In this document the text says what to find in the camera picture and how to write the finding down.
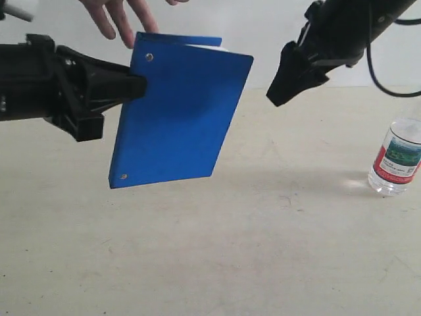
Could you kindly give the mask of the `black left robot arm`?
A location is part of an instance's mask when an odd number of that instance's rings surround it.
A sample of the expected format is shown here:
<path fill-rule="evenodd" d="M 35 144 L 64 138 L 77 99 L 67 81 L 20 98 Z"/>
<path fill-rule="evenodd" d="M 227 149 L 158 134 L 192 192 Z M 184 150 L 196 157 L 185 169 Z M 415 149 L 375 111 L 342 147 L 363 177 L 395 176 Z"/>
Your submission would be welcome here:
<path fill-rule="evenodd" d="M 103 136 L 103 112 L 144 96 L 128 66 L 79 53 L 41 34 L 1 45 L 1 120 L 41 118 L 78 142 Z"/>

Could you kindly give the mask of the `person's bare hand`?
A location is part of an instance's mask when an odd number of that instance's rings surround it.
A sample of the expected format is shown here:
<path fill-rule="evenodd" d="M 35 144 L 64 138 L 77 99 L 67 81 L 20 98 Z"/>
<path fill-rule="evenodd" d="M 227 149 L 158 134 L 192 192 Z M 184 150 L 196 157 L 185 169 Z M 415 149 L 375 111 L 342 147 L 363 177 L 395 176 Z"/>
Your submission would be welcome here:
<path fill-rule="evenodd" d="M 103 1 L 103 0 L 81 0 L 79 1 L 88 15 L 96 25 L 100 33 L 108 40 L 115 40 L 119 34 L 123 44 L 128 49 L 134 48 L 135 33 L 129 23 L 128 16 L 124 9 L 127 3 L 139 23 L 147 33 L 159 33 L 159 27 L 153 13 L 146 1 Z"/>

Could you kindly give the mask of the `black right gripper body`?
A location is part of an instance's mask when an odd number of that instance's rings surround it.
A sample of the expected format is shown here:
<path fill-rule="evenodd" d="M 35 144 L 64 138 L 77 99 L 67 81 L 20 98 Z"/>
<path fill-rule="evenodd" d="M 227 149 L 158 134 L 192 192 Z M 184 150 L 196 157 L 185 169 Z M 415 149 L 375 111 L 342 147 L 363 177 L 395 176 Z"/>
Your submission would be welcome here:
<path fill-rule="evenodd" d="M 294 41 L 309 62 L 316 87 L 328 82 L 328 73 L 353 66 L 369 39 L 369 1 L 314 1 L 305 12 L 306 22 Z"/>

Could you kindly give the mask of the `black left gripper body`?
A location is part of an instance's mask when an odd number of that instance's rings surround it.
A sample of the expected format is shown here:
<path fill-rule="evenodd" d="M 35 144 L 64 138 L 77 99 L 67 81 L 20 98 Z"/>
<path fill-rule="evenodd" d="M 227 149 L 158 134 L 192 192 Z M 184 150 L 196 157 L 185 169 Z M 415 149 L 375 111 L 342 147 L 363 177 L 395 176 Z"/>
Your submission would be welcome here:
<path fill-rule="evenodd" d="M 24 112 L 26 119 L 44 119 L 78 142 L 101 139 L 105 125 L 103 112 L 118 104 L 89 105 L 89 77 L 96 72 L 129 74 L 129 68 L 56 45 L 51 37 L 42 34 L 27 34 L 26 43 L 40 50 L 52 72 L 52 81 L 45 88 L 31 89 L 29 107 Z"/>

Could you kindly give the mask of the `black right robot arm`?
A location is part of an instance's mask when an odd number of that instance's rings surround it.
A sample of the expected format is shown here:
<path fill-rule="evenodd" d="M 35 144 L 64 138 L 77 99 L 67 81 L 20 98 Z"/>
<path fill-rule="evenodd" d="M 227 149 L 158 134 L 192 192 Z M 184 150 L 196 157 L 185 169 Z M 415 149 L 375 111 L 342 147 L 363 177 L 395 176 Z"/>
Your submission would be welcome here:
<path fill-rule="evenodd" d="M 393 23 L 420 23 L 400 18 L 411 5 L 413 1 L 313 1 L 298 39 L 281 50 L 267 98 L 279 107 L 301 92 L 325 84 L 330 71 L 355 66 Z"/>

